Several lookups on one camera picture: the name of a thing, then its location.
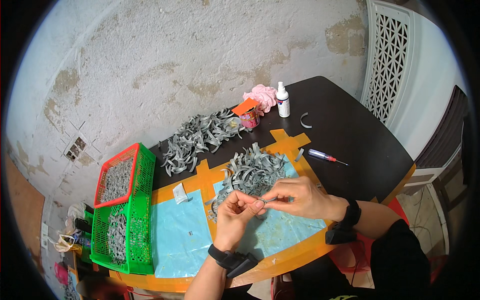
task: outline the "person's left hand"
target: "person's left hand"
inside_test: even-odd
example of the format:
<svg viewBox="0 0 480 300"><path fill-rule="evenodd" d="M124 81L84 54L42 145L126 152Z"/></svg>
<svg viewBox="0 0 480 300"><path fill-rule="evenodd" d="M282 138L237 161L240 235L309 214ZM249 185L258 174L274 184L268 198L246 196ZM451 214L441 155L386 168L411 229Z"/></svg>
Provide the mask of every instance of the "person's left hand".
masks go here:
<svg viewBox="0 0 480 300"><path fill-rule="evenodd" d="M216 237L213 245L222 252L234 252L245 233L248 221L266 209L258 197L249 196L240 191L233 191L218 206Z"/></svg>

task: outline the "black wristband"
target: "black wristband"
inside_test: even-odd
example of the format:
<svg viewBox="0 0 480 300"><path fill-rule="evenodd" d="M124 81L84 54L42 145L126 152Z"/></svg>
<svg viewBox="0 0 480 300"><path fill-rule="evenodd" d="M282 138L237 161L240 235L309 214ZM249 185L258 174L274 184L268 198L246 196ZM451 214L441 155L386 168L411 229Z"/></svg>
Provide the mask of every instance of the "black wristband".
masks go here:
<svg viewBox="0 0 480 300"><path fill-rule="evenodd" d="M349 199L347 201L350 205L347 207L343 220L336 223L331 230L325 233L325 243L328 245L350 243L357 239L353 226L360 220L361 209L357 201Z"/></svg>
<svg viewBox="0 0 480 300"><path fill-rule="evenodd" d="M251 253L243 255L238 252L221 252L213 244L208 248L208 254L216 260L219 266L227 270L227 278L245 273L258 264L257 259Z"/></svg>
<svg viewBox="0 0 480 300"><path fill-rule="evenodd" d="M347 211L343 220L338 222L336 225L338 228L343 230L351 230L360 220L361 209L355 200L347 199L349 206L347 206Z"/></svg>

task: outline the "wire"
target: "wire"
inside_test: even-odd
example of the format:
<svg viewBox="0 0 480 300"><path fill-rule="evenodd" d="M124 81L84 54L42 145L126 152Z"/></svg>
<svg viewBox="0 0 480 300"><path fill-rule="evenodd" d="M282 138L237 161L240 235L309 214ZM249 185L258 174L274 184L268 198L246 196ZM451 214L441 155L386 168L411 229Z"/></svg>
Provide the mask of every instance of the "wire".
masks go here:
<svg viewBox="0 0 480 300"><path fill-rule="evenodd" d="M119 273L118 271L115 271L115 272L117 272L117 276L119 277L120 281L123 281L123 280L121 279L121 277L120 277L120 273ZM132 288L132 287L129 287L129 286L127 286L127 291L129 291L130 293L133 293L133 294L135 294L135 295L147 296L147 297L156 297L156 296L162 295L162 294L156 294L156 295L140 294L140 293L134 292L134 291L133 291L133 288Z"/></svg>
<svg viewBox="0 0 480 300"><path fill-rule="evenodd" d="M363 256L365 257L365 260L367 260L367 254L365 254L365 242L362 241L362 240L356 240L356 241L359 241L362 243L362 246L363 246ZM355 263L355 269L353 270L353 275L352 275L352 281L350 282L350 284L353 286L353 279L355 278L355 273L357 272L357 267L359 266L359 262L360 260L359 259L356 259L356 263Z"/></svg>
<svg viewBox="0 0 480 300"><path fill-rule="evenodd" d="M414 228L421 228L421 229L425 229L427 232L428 232L428 235L430 236L430 247L432 248L432 256L433 255L433 243L432 243L432 234L430 233L430 230L426 227L423 227L423 226L412 226L412 227L409 227L410 229L414 229Z"/></svg>
<svg viewBox="0 0 480 300"><path fill-rule="evenodd" d="M413 226L416 226L416 225L417 225L417 218L418 218L418 216L419 216L420 207L421 207L421 201L422 201L422 199L423 199L423 189L425 189L425 187L423 187L423 188L421 189L420 200L417 202L417 204L414 204L414 205L413 205L413 206L416 206L416 205L420 204L420 205L419 205L419 208L418 208L418 210L417 210L417 215L415 216L415 221L413 221Z"/></svg>

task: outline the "tin can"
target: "tin can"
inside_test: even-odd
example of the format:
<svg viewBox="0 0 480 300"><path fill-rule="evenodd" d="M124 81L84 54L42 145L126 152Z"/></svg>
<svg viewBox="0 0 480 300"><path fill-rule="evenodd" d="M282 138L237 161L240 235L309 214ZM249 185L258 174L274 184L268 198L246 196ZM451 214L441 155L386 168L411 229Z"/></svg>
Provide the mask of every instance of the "tin can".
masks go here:
<svg viewBox="0 0 480 300"><path fill-rule="evenodd" d="M258 115L257 107L250 109L239 117L241 124L247 128L253 128L260 124L260 116Z"/></svg>

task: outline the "light blue mat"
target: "light blue mat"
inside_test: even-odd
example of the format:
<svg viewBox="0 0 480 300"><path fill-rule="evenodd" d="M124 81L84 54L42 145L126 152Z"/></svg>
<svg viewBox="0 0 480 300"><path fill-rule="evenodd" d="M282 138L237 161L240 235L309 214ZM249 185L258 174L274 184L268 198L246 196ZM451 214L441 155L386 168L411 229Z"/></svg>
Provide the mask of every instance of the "light blue mat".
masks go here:
<svg viewBox="0 0 480 300"><path fill-rule="evenodd" d="M151 214L152 258L157 278L195 276L208 255L212 237L200 190L155 204Z"/></svg>
<svg viewBox="0 0 480 300"><path fill-rule="evenodd" d="M298 177L292 164L285 158L285 173ZM222 182L214 184L215 192ZM191 199L177 205L175 199L152 206L152 256L157 278L195 276L208 255L212 243L208 230L200 190L188 193ZM266 220L254 217L247 225L237 249L252 253L257 259L278 253L312 236L326 227L323 220L292 216L268 209Z"/></svg>

